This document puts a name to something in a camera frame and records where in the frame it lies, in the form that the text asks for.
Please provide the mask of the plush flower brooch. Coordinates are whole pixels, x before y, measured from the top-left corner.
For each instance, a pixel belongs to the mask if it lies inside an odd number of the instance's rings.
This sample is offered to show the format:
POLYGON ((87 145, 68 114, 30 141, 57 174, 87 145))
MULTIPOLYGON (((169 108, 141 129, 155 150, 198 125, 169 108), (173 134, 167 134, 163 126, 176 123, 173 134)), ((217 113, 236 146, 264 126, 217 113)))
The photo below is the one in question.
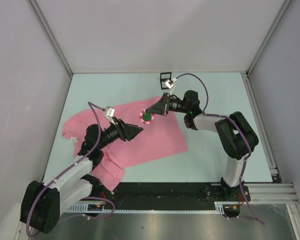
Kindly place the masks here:
POLYGON ((139 114, 139 118, 143 124, 151 124, 155 117, 153 113, 142 111, 139 114))

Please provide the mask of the pink t-shirt garment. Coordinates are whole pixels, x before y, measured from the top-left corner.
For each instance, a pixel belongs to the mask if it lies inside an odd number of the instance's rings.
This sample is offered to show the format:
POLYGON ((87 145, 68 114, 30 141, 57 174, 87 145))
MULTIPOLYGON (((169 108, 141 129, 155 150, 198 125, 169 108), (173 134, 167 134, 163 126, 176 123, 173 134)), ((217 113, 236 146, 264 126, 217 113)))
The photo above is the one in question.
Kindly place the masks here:
POLYGON ((153 97, 114 107, 115 117, 127 124, 140 126, 143 131, 131 141, 118 139, 102 149, 104 157, 91 173, 109 191, 121 182, 125 168, 188 151, 186 138, 173 112, 166 116, 153 115, 150 123, 141 119, 145 109, 159 99, 153 97))

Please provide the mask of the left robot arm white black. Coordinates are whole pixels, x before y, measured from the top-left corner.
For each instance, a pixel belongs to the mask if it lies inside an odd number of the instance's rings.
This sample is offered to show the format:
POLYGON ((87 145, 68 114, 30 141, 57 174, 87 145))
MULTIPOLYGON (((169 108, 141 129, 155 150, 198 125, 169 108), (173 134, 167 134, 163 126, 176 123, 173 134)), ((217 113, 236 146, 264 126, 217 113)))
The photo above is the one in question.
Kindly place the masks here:
POLYGON ((72 164, 50 180, 34 180, 27 186, 20 221, 26 224, 29 237, 32 236, 31 228, 48 234, 70 207, 84 198, 95 200, 100 196, 100 181, 90 173, 101 163, 103 148, 116 140, 131 141, 143 131, 142 127, 125 123, 122 119, 113 120, 106 129, 101 129, 99 124, 88 126, 72 164))

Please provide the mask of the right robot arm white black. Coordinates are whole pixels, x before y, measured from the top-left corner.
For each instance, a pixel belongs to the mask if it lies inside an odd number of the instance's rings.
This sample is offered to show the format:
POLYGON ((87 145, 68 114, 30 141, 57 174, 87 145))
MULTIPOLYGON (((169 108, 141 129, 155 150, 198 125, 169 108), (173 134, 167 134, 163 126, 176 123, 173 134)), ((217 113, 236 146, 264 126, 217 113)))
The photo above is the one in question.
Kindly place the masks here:
POLYGON ((245 162, 259 144, 257 134, 243 114, 239 111, 230 116, 204 113, 200 109, 198 93, 188 90, 183 99, 174 94, 163 93, 155 104, 141 113, 140 117, 149 123, 155 115, 166 116, 169 112, 185 114, 183 121, 188 129, 218 134, 228 159, 225 173, 220 180, 220 190, 216 195, 227 201, 238 199, 238 195, 243 196, 245 162))

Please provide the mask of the white garment label tag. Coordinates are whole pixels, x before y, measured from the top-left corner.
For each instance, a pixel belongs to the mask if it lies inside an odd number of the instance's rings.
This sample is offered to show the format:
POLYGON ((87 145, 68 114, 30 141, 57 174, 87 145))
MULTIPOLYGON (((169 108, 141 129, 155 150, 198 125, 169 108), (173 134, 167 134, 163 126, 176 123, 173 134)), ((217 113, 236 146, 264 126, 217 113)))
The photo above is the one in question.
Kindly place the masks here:
POLYGON ((77 137, 71 137, 70 140, 71 140, 72 143, 77 143, 78 142, 77 137))

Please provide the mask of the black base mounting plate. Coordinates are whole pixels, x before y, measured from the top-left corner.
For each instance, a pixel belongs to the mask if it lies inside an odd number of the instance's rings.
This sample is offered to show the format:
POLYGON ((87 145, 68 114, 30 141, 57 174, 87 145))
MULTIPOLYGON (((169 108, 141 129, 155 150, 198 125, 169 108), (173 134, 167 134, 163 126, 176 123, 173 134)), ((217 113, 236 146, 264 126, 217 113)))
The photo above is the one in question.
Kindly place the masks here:
POLYGON ((105 197, 122 211, 204 211, 215 202, 251 200, 249 188, 228 187, 210 182, 122 182, 109 191, 103 185, 92 188, 92 197, 105 197))

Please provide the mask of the black square frame stand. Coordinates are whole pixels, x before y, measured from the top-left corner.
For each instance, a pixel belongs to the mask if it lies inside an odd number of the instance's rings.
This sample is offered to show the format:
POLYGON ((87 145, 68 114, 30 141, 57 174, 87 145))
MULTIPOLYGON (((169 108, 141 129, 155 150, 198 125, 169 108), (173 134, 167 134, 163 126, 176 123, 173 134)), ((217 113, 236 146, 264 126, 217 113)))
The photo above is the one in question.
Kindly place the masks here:
POLYGON ((165 82, 172 78, 172 72, 161 72, 159 75, 159 84, 161 90, 168 90, 169 88, 166 86, 165 82))

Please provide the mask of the front aluminium frame rail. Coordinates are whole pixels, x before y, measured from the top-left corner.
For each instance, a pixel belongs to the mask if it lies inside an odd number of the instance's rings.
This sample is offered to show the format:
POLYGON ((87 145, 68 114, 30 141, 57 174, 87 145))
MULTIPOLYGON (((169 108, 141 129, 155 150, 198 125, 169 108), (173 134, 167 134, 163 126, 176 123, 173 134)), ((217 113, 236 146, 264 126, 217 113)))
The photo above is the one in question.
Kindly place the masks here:
MULTIPOLYGON (((69 190, 74 196, 70 198, 74 203, 78 201, 110 201, 105 197, 93 197, 91 193, 94 186, 100 186, 100 183, 83 182, 82 186, 74 186, 69 190)), ((286 202, 296 200, 295 190, 290 184, 283 183, 249 183, 248 185, 241 184, 240 190, 243 190, 243 186, 247 186, 250 194, 250 200, 244 198, 244 201, 253 202, 286 202)))

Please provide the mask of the aluminium frame rail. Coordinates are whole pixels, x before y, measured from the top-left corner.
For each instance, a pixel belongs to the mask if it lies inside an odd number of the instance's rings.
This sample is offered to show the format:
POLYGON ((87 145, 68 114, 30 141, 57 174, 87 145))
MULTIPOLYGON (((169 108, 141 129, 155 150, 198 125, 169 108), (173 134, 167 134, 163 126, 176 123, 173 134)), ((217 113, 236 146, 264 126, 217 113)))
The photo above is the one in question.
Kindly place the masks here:
POLYGON ((276 157, 273 152, 273 148, 266 130, 265 122, 263 120, 261 110, 253 90, 251 80, 246 72, 241 72, 243 84, 250 102, 250 106, 253 112, 253 116, 256 122, 256 126, 259 132, 260 140, 262 143, 263 150, 265 152, 266 160, 269 166, 270 174, 272 176, 280 177, 280 170, 276 161, 276 157))
MULTIPOLYGON (((100 186, 100 183, 83 182, 82 186, 74 186, 69 190, 74 196, 70 198, 74 203, 78 201, 110 201, 105 197, 93 197, 91 193, 94 186, 100 186)), ((244 198, 244 201, 253 202, 286 202, 296 200, 295 190, 290 184, 283 183, 249 183, 248 185, 241 184, 240 190, 243 190, 243 186, 247 186, 250 194, 250 200, 244 198)))

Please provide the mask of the right aluminium frame rail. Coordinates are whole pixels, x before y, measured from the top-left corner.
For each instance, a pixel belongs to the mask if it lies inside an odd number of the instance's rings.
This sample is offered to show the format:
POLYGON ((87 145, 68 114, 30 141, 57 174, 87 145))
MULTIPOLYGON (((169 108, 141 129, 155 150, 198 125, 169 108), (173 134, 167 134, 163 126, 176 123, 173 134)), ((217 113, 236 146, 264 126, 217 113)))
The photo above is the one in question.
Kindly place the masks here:
POLYGON ((262 143, 263 150, 265 152, 266 160, 269 166, 270 174, 272 176, 280 177, 280 170, 276 161, 276 157, 273 152, 273 148, 266 130, 265 122, 263 120, 261 110, 253 90, 251 80, 246 72, 241 72, 243 84, 250 102, 250 106, 253 112, 253 116, 256 122, 256 126, 259 132, 260 140, 262 143))

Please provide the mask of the right corner aluminium post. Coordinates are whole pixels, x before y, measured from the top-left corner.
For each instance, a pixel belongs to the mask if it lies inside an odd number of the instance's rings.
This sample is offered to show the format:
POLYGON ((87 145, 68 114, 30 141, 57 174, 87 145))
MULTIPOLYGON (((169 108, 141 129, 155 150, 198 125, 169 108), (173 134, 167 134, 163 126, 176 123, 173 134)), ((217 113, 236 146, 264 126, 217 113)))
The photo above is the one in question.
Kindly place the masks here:
POLYGON ((274 20, 272 21, 269 29, 267 30, 265 37, 263 38, 261 45, 257 49, 256 54, 254 55, 249 67, 246 70, 246 75, 249 77, 252 72, 254 71, 256 65, 260 61, 264 51, 266 50, 268 44, 270 43, 272 37, 274 36, 276 30, 280 26, 283 18, 285 17, 286 13, 288 12, 291 4, 293 3, 293 0, 284 0, 282 5, 280 6, 277 14, 275 15, 274 20))

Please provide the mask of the corner aluminium post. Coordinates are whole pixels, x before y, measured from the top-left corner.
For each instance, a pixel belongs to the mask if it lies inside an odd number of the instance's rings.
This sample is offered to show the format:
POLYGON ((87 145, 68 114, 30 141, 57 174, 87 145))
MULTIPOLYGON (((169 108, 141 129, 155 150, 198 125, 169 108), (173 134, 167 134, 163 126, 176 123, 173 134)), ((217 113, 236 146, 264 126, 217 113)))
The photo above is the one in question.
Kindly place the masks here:
POLYGON ((264 51, 266 50, 268 44, 270 43, 272 37, 274 36, 276 30, 280 26, 283 18, 285 17, 286 13, 288 12, 291 4, 293 3, 293 0, 284 0, 282 5, 280 6, 277 14, 275 15, 274 20, 272 21, 269 29, 267 30, 265 37, 263 38, 261 45, 257 49, 256 54, 254 55, 249 67, 246 70, 246 75, 249 77, 252 72, 254 71, 256 65, 260 61, 264 51))
POLYGON ((45 36, 47 37, 52 49, 54 50, 57 58, 60 60, 61 65, 63 66, 64 70, 67 72, 68 76, 71 78, 74 73, 73 73, 38 1, 37 0, 27 0, 27 2, 29 4, 34 16, 36 17, 40 27, 42 28, 45 36))

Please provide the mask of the left corner aluminium post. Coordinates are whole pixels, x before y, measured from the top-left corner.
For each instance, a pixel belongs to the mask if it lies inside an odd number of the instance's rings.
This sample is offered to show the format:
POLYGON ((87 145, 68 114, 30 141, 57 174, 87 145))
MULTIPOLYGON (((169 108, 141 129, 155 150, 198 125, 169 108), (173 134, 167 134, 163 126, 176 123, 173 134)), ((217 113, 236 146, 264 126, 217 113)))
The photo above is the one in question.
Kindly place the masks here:
POLYGON ((45 36, 47 37, 52 49, 54 50, 57 58, 60 60, 61 65, 63 66, 64 70, 67 72, 68 76, 71 78, 74 73, 73 73, 38 1, 37 0, 27 0, 27 2, 29 4, 34 16, 36 17, 40 27, 42 28, 45 36))

